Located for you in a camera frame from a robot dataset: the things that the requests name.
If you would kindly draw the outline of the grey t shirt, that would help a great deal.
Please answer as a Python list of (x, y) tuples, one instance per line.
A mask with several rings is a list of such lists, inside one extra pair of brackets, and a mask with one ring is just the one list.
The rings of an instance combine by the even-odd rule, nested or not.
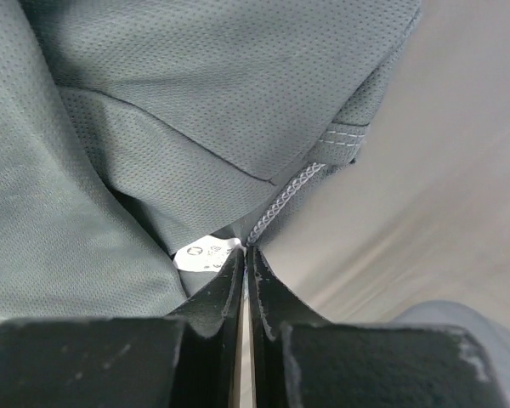
[(448, 325), (510, 407), (510, 1), (0, 1), (0, 325), (163, 317), (247, 250)]

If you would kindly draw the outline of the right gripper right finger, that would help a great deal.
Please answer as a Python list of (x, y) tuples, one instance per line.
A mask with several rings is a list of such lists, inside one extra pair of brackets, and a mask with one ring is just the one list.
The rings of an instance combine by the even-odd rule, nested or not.
[(448, 325), (330, 322), (246, 253), (256, 407), (503, 407), (488, 355)]

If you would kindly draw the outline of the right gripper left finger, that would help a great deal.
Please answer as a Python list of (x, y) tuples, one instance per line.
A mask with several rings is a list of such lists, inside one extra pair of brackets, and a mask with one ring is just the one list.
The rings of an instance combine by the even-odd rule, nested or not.
[(0, 407), (236, 407), (243, 252), (163, 317), (0, 325)]

